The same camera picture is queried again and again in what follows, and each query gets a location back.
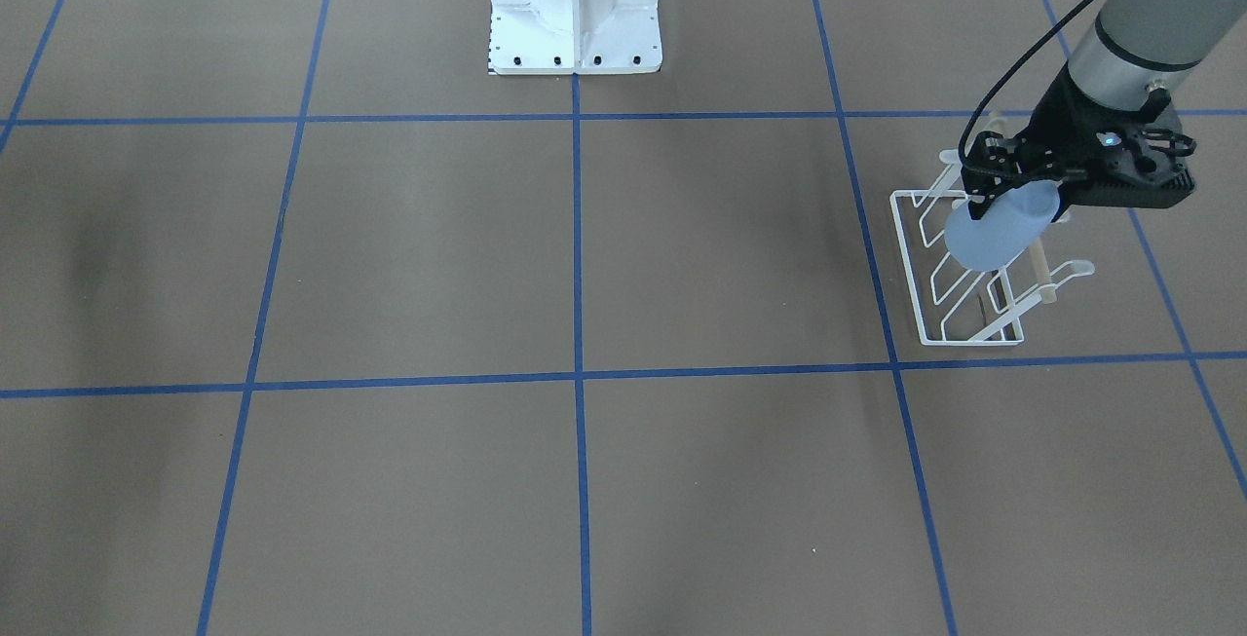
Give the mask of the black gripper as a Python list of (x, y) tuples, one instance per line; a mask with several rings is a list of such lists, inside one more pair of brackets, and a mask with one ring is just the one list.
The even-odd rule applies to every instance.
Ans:
[(983, 219), (994, 202), (1034, 180), (1056, 180), (1062, 208), (1163, 210), (1193, 193), (1196, 180), (1185, 170), (1158, 186), (1129, 182), (1119, 175), (1125, 138), (1136, 128), (1181, 131), (1171, 94), (1145, 94), (1137, 108), (1111, 108), (1082, 94), (1069, 69), (1061, 69), (1016, 137), (980, 131), (961, 156), (961, 183), (969, 219)]

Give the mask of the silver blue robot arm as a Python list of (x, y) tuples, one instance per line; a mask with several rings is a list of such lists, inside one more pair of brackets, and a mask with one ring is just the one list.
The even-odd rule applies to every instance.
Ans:
[[(1095, 0), (1082, 0), (1074, 14)], [(1052, 183), (1070, 206), (1163, 210), (1193, 192), (1173, 94), (1245, 16), (1245, 0), (1104, 0), (1015, 137), (965, 128), (970, 219), (1006, 195)]]

